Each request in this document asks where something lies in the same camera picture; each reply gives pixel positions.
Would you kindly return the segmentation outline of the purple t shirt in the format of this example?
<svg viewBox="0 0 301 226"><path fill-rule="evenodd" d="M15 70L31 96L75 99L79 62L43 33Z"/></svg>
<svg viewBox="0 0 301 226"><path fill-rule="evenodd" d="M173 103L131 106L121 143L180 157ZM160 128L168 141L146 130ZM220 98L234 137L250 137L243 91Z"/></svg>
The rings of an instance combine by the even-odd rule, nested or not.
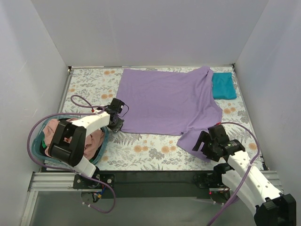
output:
<svg viewBox="0 0 301 226"><path fill-rule="evenodd" d="M123 111L121 130L180 136L180 148L208 161L192 149L202 131L222 120L213 97L213 74L208 66L188 73L124 69L116 98L129 110Z"/></svg>

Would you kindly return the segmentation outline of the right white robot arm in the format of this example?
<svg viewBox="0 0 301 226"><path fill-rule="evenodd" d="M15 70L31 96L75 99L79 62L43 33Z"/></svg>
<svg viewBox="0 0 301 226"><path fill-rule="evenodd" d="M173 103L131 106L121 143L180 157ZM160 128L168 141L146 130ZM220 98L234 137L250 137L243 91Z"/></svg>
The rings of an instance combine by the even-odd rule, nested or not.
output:
<svg viewBox="0 0 301 226"><path fill-rule="evenodd" d="M193 151L206 158L224 163L214 166L213 172L197 182L199 187L221 187L232 191L224 207L239 198L252 212L258 226L295 226L296 200L284 194L254 166L257 158L250 158L244 146L236 139L230 140L223 124L216 124L202 131Z"/></svg>

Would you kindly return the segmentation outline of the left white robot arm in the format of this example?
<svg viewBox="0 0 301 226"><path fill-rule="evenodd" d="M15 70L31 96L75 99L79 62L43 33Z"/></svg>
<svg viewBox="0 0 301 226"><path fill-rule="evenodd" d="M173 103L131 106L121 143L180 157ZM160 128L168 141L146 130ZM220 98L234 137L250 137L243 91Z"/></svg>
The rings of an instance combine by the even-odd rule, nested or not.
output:
<svg viewBox="0 0 301 226"><path fill-rule="evenodd" d="M100 183L100 177L96 174L98 168L84 156L85 140L103 127L118 132L124 122L119 117L124 106L123 101L113 98L110 105L95 107L95 111L88 116L71 122L60 121L54 132L48 154L84 175L84 183L89 188L96 188Z"/></svg>

